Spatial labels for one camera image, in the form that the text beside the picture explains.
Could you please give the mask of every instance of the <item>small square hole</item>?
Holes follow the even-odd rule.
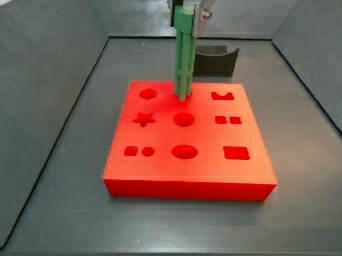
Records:
[[[232,116],[230,123],[232,124],[242,124],[241,118],[238,116]]]
[[[217,124],[226,124],[228,123],[226,116],[216,116],[216,122]]]
[[[126,147],[126,149],[125,149],[126,156],[137,156],[137,154],[138,154],[138,147],[135,147],[135,146]]]

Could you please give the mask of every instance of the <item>gray wall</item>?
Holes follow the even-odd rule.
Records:
[[[342,1],[302,0],[274,44],[342,131]]]
[[[268,201],[110,197],[102,176],[130,81],[172,80],[176,58],[174,40],[113,39],[6,255],[342,255],[340,135],[272,42],[206,42],[241,49],[230,81],[244,83],[277,172]]]
[[[201,1],[185,1],[194,5]],[[217,0],[206,37],[272,39],[298,0]],[[110,36],[174,36],[168,0],[91,0]]]
[[[107,34],[87,0],[14,0],[0,7],[0,35],[2,247]]]

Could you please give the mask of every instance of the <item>circular hole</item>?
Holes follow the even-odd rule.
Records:
[[[153,147],[146,147],[146,148],[143,149],[142,153],[143,153],[143,155],[148,156],[148,157],[149,157],[149,156],[153,156],[154,153],[156,153],[156,149],[154,149]]]
[[[182,127],[188,127],[194,124],[196,118],[190,113],[178,113],[174,116],[174,122]]]

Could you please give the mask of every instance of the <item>red block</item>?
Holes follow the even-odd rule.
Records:
[[[103,180],[113,196],[265,200],[277,186],[241,84],[131,83]]]

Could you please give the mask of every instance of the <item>black object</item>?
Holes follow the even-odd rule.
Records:
[[[173,6],[170,6],[170,8],[172,8],[172,10],[170,10],[170,15],[172,15],[172,24],[170,24],[170,26],[172,27],[174,27],[174,18],[176,18],[176,7],[178,6],[178,5],[182,5],[184,6],[184,0],[173,0],[172,1],[172,4],[173,4]]]
[[[196,56],[196,76],[233,77],[240,48],[228,52],[228,46],[198,46]]]

